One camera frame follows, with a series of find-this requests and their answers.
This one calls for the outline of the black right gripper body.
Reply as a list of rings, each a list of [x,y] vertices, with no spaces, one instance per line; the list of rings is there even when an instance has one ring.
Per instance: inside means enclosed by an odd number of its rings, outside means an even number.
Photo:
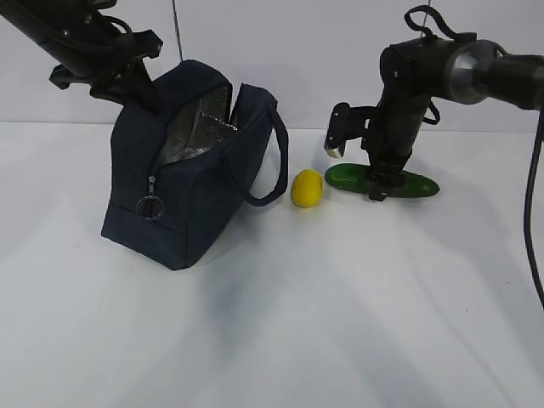
[[[373,201],[383,201],[405,186],[405,164],[428,106],[427,101],[388,101],[359,108],[364,128],[361,148],[370,160],[368,196]]]

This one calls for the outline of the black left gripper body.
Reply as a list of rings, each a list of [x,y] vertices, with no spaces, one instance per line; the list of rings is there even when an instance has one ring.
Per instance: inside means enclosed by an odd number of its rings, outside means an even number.
[[[65,42],[49,81],[61,90],[73,83],[87,84],[96,99],[133,105],[150,113],[163,108],[162,96],[150,79],[144,59],[154,59],[163,41],[151,30],[124,33],[111,45]]]

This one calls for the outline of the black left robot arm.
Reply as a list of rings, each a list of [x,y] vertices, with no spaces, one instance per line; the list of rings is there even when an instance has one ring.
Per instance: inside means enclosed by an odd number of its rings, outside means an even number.
[[[152,31],[102,13],[115,1],[1,2],[1,16],[54,58],[49,81],[61,90],[86,84],[95,99],[157,114],[162,97],[144,59],[159,56],[163,41]]]

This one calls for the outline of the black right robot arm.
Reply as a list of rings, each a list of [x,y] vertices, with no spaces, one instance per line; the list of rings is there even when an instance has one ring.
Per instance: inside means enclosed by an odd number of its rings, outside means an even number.
[[[434,98],[475,105],[492,98],[522,110],[543,108],[543,58],[508,54],[489,40],[392,44],[380,56],[381,98],[370,120],[369,197],[382,201],[401,173]]]

